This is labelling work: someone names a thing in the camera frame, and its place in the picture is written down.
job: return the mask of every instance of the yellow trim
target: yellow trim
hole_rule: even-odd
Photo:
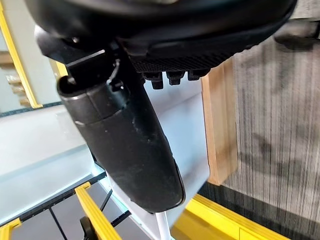
[[[6,225],[0,227],[0,240],[10,240],[11,232],[14,228],[17,228],[21,225],[19,218],[7,223]]]
[[[58,69],[60,77],[68,76],[66,66],[63,63],[58,61],[56,61],[55,63],[56,63],[56,68]]]
[[[90,183],[78,186],[75,189],[75,193],[79,199],[79,202],[91,221],[91,224],[98,235],[100,240],[121,240],[114,227],[106,219],[104,214],[100,211],[97,204],[91,199],[86,189],[90,188]]]
[[[190,240],[288,240],[198,194],[188,203],[174,227]]]
[[[8,47],[9,53],[12,57],[13,64],[15,66],[15,69],[16,69],[19,77],[20,77],[22,86],[25,90],[26,97],[28,98],[31,107],[34,109],[42,108],[43,105],[37,103],[36,98],[31,90],[26,73],[25,73],[24,68],[21,64],[21,61],[19,59],[19,55],[17,53],[14,41],[11,37],[10,30],[8,28],[8,24],[7,24],[5,15],[4,15],[4,9],[3,9],[3,6],[1,3],[0,3],[0,28],[1,28],[4,40],[6,42],[6,45]]]

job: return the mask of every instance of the white wall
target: white wall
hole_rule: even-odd
[[[40,104],[60,101],[56,91],[56,78],[49,59],[43,56],[34,37],[35,23],[24,0],[2,0],[4,15],[16,50]]]

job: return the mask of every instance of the white pole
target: white pole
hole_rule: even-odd
[[[171,234],[165,211],[155,213],[156,221],[158,222],[161,240],[171,240]]]

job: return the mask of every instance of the white panel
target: white panel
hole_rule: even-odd
[[[89,149],[81,146],[0,176],[0,223],[80,181],[92,166]]]
[[[0,176],[84,145],[63,105],[0,118]]]

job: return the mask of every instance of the wooden frame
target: wooden frame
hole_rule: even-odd
[[[238,167],[235,85],[229,59],[201,78],[208,182],[221,185]]]

